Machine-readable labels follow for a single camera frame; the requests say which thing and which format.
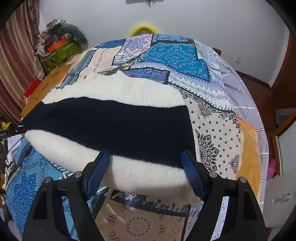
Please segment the white wall socket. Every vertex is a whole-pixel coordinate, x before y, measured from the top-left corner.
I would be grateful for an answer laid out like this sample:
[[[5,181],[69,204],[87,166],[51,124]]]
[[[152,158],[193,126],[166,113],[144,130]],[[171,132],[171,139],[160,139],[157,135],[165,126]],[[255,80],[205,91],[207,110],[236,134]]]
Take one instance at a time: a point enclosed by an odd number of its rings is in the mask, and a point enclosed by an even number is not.
[[[236,57],[236,58],[235,58],[235,62],[236,62],[236,63],[240,63],[240,61],[241,61],[241,58],[240,58],[240,57]]]

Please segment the white cardboard box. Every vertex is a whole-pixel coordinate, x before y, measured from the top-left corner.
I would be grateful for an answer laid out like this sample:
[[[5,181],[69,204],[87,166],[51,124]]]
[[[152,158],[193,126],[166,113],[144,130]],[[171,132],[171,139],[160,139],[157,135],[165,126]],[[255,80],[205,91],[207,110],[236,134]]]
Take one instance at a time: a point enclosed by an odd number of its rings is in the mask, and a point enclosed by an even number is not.
[[[269,228],[282,227],[295,207],[295,169],[269,180],[264,198],[263,218]]]

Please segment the orange yellow fleece blanket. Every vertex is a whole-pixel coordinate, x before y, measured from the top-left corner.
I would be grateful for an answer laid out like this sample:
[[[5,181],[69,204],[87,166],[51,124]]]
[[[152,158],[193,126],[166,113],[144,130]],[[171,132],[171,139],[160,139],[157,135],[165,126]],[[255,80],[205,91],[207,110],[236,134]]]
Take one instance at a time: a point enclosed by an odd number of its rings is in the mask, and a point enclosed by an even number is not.
[[[242,133],[242,151],[238,164],[236,179],[245,177],[256,198],[260,200],[261,188],[261,159],[258,150],[258,134],[254,127],[238,118],[240,131]]]

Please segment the pink item by wall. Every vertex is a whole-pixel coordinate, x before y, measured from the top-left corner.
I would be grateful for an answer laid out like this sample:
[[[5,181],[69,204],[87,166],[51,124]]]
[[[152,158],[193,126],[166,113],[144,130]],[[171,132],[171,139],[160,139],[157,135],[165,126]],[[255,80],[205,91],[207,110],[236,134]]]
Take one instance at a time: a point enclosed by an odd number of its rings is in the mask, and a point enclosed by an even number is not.
[[[276,161],[272,159],[269,161],[267,169],[267,180],[271,180],[276,175]]]

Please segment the orange box on pile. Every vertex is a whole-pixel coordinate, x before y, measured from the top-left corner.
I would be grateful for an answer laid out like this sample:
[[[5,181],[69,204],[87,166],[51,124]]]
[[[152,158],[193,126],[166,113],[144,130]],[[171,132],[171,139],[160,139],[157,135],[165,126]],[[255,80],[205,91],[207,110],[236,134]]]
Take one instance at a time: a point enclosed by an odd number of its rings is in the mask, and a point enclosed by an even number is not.
[[[60,48],[61,46],[63,46],[64,44],[66,44],[68,42],[67,39],[62,39],[60,41],[57,41],[55,43],[53,43],[49,48],[48,48],[48,52],[52,53],[54,52],[56,49]]]

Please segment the white and navy knit sweater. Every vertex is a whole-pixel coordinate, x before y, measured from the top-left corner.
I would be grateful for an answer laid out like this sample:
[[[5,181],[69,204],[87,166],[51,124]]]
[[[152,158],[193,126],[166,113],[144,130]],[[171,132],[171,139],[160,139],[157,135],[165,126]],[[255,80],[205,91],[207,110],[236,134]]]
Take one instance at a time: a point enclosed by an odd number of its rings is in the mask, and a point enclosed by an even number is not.
[[[21,121],[25,139],[71,172],[99,152],[110,153],[102,184],[147,196],[185,196],[193,190],[181,153],[196,152],[190,115],[180,92],[165,84],[90,74],[53,89]]]

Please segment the striped red beige curtain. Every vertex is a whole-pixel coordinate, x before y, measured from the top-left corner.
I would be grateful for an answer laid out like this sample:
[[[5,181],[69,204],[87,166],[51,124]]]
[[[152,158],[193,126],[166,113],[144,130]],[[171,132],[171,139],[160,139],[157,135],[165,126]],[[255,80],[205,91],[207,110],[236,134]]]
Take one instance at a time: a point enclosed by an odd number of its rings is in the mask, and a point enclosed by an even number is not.
[[[39,1],[24,1],[1,29],[1,116],[19,123],[23,93],[44,70],[35,54],[40,23]]]

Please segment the red plastic item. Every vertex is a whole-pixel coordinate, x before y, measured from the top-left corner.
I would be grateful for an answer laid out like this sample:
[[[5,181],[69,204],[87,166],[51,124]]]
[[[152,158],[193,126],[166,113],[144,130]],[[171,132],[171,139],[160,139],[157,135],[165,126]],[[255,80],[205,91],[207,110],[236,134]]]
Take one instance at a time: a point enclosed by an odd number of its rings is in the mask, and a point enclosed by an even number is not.
[[[29,98],[33,93],[34,91],[36,90],[36,88],[41,84],[41,80],[39,79],[34,79],[30,85],[25,89],[24,93],[22,94],[21,96],[21,99],[25,99],[26,98]]]

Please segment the grey green stuffed cloth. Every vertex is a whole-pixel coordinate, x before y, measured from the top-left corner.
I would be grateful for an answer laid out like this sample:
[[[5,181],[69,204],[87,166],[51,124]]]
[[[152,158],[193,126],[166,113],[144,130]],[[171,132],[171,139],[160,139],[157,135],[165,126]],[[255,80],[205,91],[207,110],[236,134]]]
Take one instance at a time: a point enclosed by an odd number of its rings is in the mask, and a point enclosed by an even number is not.
[[[66,35],[66,38],[69,41],[76,41],[79,44],[82,51],[88,49],[88,40],[86,39],[85,35],[81,32],[81,30],[79,30],[79,28],[75,25],[63,24],[58,29],[58,34],[61,36]]]

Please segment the yellow curved headboard tube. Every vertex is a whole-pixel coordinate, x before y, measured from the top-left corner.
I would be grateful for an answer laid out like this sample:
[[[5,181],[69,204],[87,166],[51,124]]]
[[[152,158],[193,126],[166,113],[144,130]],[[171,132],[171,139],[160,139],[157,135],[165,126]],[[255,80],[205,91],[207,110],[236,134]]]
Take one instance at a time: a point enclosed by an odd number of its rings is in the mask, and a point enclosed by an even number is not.
[[[159,31],[149,24],[139,24],[132,29],[132,31],[129,34],[129,37],[134,37],[145,33],[159,34]]]

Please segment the grey checked bed sheet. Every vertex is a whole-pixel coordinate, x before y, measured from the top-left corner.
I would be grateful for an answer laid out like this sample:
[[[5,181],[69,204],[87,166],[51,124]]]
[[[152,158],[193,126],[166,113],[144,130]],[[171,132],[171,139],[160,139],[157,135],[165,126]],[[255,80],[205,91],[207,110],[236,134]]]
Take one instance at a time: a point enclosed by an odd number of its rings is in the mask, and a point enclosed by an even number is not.
[[[261,162],[261,187],[259,193],[259,206],[263,210],[265,190],[267,185],[267,167],[269,161],[269,144],[266,132],[263,126],[259,110],[247,89],[242,78],[238,75],[235,69],[228,64],[222,57],[219,56],[217,51],[211,47],[204,45],[198,41],[194,41],[197,51],[205,57],[205,61],[216,63],[219,65],[221,77],[219,78],[226,88],[229,95],[233,109],[238,116],[255,128],[258,137],[258,151]]]

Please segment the blue patchwork patterned bedspread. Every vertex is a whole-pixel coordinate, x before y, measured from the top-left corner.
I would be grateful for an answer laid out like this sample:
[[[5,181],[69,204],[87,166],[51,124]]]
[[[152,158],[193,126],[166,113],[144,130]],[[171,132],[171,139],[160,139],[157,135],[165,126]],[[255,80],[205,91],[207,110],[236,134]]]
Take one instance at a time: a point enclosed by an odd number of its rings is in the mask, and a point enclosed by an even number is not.
[[[148,34],[102,43],[83,53],[64,83],[53,89],[72,85],[90,74],[110,76],[118,71],[169,85],[180,92],[188,108],[196,160],[210,172],[235,179],[242,151],[238,116],[219,79],[219,65],[205,61],[194,41]],[[16,226],[23,231],[43,180],[67,179],[75,172],[42,156],[25,136],[15,161],[21,168],[9,181],[6,204]],[[181,240],[189,213],[198,215],[202,204],[194,192],[182,197],[147,196],[102,183],[88,201],[106,240]]]

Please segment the green patterned storage bag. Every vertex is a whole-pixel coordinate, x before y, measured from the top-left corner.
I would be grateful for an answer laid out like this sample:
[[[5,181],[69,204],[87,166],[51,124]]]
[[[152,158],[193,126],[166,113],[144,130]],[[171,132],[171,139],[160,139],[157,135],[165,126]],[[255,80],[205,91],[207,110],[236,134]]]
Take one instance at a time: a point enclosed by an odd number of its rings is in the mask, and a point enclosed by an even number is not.
[[[79,53],[81,53],[81,48],[77,42],[67,42],[52,53],[40,56],[44,74],[48,75],[53,69],[61,67],[72,56]]]

